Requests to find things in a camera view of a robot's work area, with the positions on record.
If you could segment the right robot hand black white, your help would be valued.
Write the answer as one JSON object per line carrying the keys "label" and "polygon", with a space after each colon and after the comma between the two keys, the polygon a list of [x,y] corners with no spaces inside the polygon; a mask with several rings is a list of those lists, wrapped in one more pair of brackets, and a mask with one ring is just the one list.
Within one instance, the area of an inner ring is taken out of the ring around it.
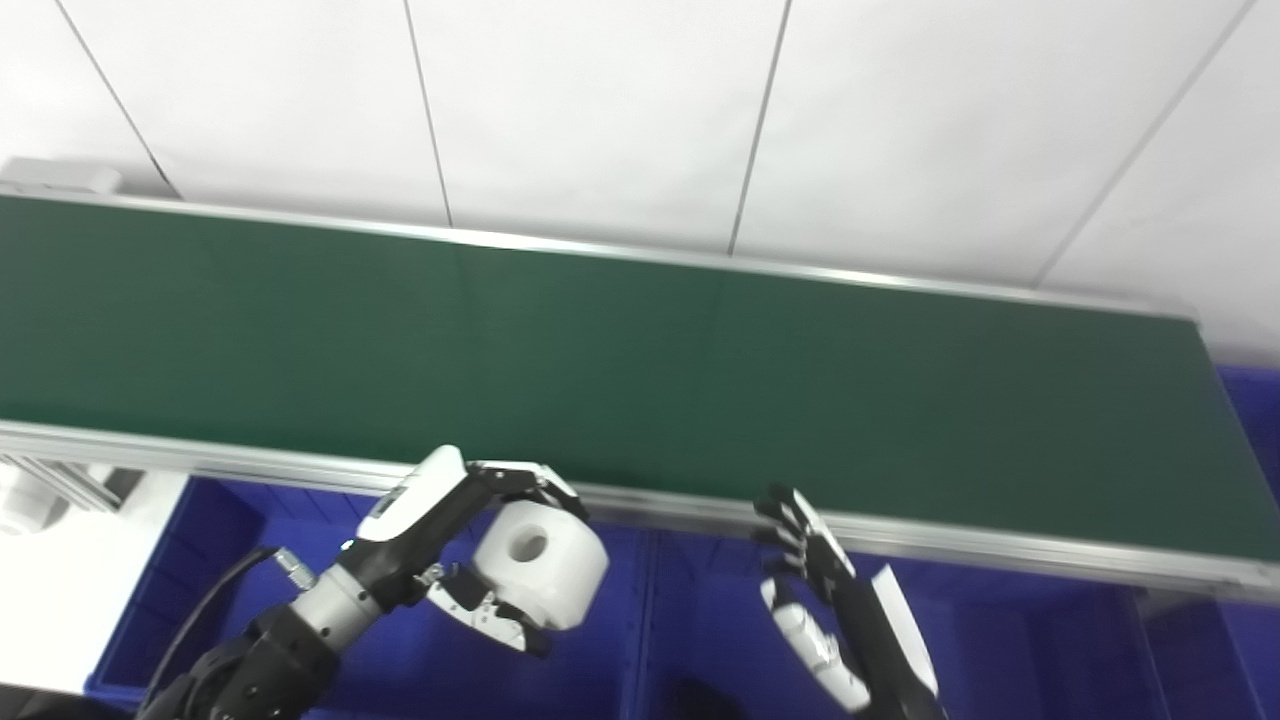
{"label": "right robot hand black white", "polygon": [[827,696],[855,719],[946,719],[931,652],[893,569],[856,570],[794,487],[772,484],[753,507],[769,523],[753,539],[782,551],[765,564],[763,602]]}

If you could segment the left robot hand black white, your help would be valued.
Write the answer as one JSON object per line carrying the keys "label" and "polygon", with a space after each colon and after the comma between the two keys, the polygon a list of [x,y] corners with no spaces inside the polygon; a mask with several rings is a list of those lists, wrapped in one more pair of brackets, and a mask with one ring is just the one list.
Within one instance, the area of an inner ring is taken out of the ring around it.
{"label": "left robot hand black white", "polygon": [[540,462],[433,450],[360,523],[339,565],[385,610],[428,600],[495,643],[544,657],[580,626],[609,566],[579,493]]}

